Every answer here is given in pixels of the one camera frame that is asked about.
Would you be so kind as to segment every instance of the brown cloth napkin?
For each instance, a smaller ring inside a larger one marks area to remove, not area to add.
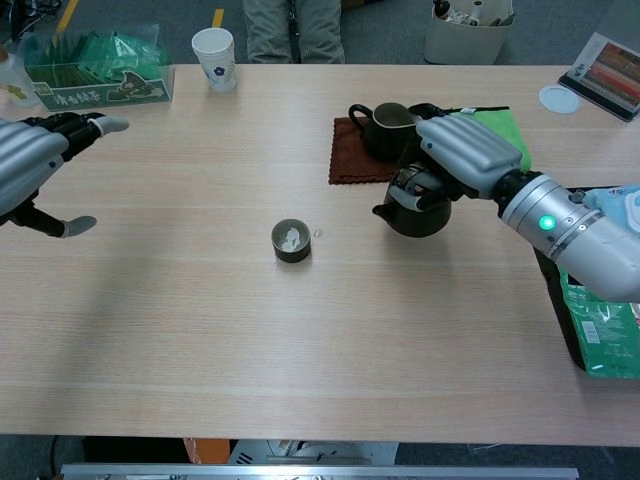
[[[364,151],[360,130],[348,117],[333,120],[330,185],[388,182],[397,170],[395,163],[381,162]]]

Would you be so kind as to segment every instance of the light wood tabletop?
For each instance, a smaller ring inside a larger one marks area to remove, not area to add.
[[[0,432],[640,445],[640,383],[574,366],[494,204],[416,240],[371,214],[386,185],[327,182],[333,118],[385,101],[510,105],[534,168],[640,181],[640,123],[538,103],[564,71],[240,66],[215,94],[180,66],[172,103],[104,110],[131,128],[37,203],[98,225],[0,231]],[[287,217],[315,234],[297,265],[271,246]]]

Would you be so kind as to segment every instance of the robotic hand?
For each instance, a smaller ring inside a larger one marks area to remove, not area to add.
[[[421,155],[394,177],[388,197],[417,211],[462,195],[493,200],[502,221],[599,298],[640,303],[640,238],[584,205],[581,194],[522,172],[520,151],[467,115],[434,116],[416,131]],[[418,175],[432,178],[401,180]]]
[[[99,113],[61,113],[21,122],[0,119],[0,225],[11,221],[58,238],[95,225],[93,217],[57,220],[35,208],[33,200],[65,162],[98,138],[128,126],[126,120]]]

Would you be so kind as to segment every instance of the white paper cup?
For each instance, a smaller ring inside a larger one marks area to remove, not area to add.
[[[216,92],[230,92],[238,84],[233,35],[224,28],[206,28],[191,40],[209,85]]]

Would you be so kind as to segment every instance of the person's legs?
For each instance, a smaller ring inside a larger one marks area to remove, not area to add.
[[[341,0],[296,0],[302,63],[344,63]]]
[[[291,63],[289,0],[242,0],[251,63]]]

